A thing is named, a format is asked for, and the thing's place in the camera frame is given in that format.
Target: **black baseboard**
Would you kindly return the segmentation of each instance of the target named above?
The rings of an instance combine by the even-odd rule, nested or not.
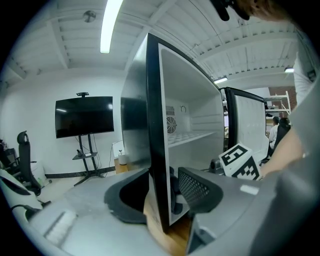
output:
[[[116,168],[114,166],[108,167],[108,168],[102,168],[98,169],[99,174],[105,174],[108,172],[115,171]],[[74,177],[84,177],[86,176],[85,171],[79,171],[79,172],[71,172],[71,173],[54,173],[54,174],[45,174],[45,177],[47,179],[60,179],[60,178],[74,178]]]

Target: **refrigerator shelf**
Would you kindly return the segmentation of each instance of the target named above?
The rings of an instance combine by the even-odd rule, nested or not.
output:
[[[203,131],[175,132],[174,134],[168,133],[168,147],[173,148],[175,146],[192,142],[192,141],[201,139],[203,137],[212,135],[214,133],[215,132],[203,132]]]

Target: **fan grille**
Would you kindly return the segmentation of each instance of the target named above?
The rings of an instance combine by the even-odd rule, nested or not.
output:
[[[166,118],[166,129],[167,129],[167,132],[169,134],[172,134],[176,130],[176,127],[177,127],[176,120],[171,116],[167,117]]]
[[[188,205],[193,207],[209,194],[209,188],[183,171],[179,171],[179,188]]]
[[[175,108],[173,106],[165,106],[165,112],[167,116],[174,116]]]

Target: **fluorescent light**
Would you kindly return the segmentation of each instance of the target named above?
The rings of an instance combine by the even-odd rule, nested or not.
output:
[[[102,54],[108,54],[110,52],[112,33],[123,1],[124,0],[108,0],[106,3],[100,39],[100,52]]]
[[[294,70],[293,67],[287,67],[287,68],[284,70],[285,73],[293,73],[294,71],[295,71],[295,70]]]
[[[217,80],[214,80],[213,82],[214,82],[215,84],[219,84],[219,83],[225,82],[225,81],[227,81],[227,80],[228,80],[228,78],[222,77],[222,78],[219,78],[219,79],[217,79]]]

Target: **wooden surface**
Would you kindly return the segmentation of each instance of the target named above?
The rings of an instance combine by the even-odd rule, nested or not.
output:
[[[120,165],[118,159],[114,160],[114,166],[116,174],[128,172],[127,165]],[[145,198],[143,213],[146,215],[149,232],[163,250],[173,256],[186,255],[186,248],[192,223],[187,214],[175,222],[169,228],[168,233],[165,234],[159,226],[160,224],[152,217],[152,209],[148,195]]]
[[[114,166],[116,174],[125,173],[128,171],[127,165],[120,165],[118,159],[114,159]]]

